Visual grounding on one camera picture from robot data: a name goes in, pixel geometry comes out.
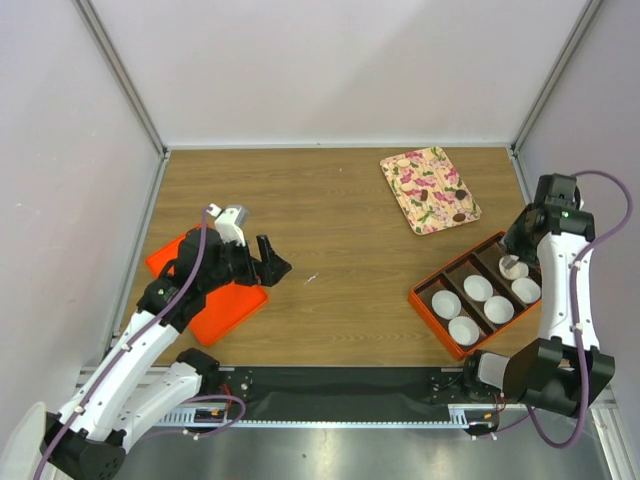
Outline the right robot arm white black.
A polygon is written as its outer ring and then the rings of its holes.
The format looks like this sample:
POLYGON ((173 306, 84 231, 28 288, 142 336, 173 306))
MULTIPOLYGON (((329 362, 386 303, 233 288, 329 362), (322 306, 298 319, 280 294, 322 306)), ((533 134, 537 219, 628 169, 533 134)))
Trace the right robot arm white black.
POLYGON ((594 216, 582 210, 577 180, 543 175, 534 199, 507 230, 501 247, 539 269, 538 336, 507 357, 479 350, 465 360, 462 394, 482 402, 501 392, 510 402, 577 418, 615 373, 601 352, 591 315, 594 216))

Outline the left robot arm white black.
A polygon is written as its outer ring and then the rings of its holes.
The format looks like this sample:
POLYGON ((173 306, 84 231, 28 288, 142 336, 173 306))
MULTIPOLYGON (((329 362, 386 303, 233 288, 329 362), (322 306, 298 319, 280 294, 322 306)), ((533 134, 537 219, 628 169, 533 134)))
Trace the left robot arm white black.
POLYGON ((136 387, 205 309, 209 294, 232 283, 272 287, 291 271, 267 236, 258 236, 257 244, 260 256, 254 258, 248 246, 223 240, 215 229, 187 232, 90 379, 58 412, 47 414, 38 472, 51 464, 72 479, 111 479, 137 441, 174 407, 244 403, 222 393, 218 361, 195 348, 180 353, 144 391, 136 387))

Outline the metal tongs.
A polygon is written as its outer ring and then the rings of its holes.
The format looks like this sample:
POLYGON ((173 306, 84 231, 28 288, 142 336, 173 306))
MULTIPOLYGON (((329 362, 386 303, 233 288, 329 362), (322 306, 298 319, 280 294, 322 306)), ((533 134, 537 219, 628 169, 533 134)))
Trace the metal tongs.
POLYGON ((504 266, 504 267, 514 267, 514 269, 519 270, 520 264, 520 259, 518 256, 513 255, 513 254, 507 254, 504 255, 500 262, 499 262, 499 267, 504 266))

